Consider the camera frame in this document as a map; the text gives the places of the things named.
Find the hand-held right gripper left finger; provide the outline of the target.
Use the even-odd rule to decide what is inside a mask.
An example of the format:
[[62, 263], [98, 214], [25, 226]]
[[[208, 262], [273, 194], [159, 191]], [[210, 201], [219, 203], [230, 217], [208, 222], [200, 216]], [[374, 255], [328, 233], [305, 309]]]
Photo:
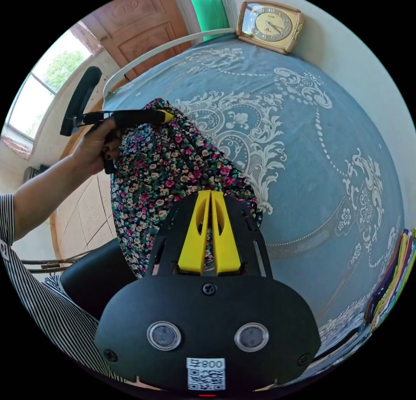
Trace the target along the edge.
[[178, 261], [181, 272], [202, 275], [205, 265], [205, 249], [208, 232], [211, 192], [199, 191], [189, 196], [191, 213], [182, 251]]

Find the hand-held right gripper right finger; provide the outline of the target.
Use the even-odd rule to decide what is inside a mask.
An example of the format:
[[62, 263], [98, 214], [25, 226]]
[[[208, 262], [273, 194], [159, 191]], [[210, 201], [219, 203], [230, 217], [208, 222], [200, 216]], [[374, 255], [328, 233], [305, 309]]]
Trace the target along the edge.
[[238, 274], [241, 260], [224, 195], [220, 191], [211, 192], [211, 230], [215, 274]]

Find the person's left hand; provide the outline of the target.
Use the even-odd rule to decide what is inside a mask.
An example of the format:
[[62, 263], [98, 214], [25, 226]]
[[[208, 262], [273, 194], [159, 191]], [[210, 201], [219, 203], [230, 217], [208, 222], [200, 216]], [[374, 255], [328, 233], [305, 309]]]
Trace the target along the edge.
[[71, 154], [76, 172], [85, 177], [101, 172], [105, 162], [118, 157], [120, 144], [121, 131], [116, 128], [113, 118], [91, 128]]

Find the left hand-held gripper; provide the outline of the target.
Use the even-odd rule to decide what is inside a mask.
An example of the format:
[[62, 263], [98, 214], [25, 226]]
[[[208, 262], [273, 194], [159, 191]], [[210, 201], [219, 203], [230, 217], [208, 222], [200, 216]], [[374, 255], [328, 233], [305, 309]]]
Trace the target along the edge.
[[[88, 126], [97, 128], [104, 120], [113, 118], [115, 120], [116, 128], [121, 131], [122, 135], [129, 129], [137, 128], [143, 124], [162, 125], [174, 119], [174, 115], [166, 110], [122, 110], [122, 111], [97, 111], [89, 113], [77, 112], [74, 114], [74, 128], [81, 128]], [[115, 171], [115, 161], [107, 161], [104, 163], [104, 171], [107, 174], [112, 174]]]

